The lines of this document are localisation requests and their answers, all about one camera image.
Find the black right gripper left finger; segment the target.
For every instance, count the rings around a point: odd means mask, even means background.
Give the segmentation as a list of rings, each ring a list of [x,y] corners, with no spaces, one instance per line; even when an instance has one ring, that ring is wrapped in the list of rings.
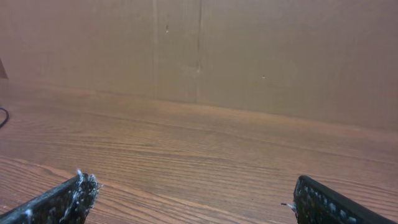
[[[95,175],[79,170],[71,179],[3,213],[1,224],[84,224],[99,189]]]

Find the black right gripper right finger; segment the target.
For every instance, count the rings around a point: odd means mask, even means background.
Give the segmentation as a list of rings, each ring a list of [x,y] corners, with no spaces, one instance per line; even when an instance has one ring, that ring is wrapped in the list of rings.
[[[396,224],[331,188],[301,175],[292,203],[285,203],[298,224]]]

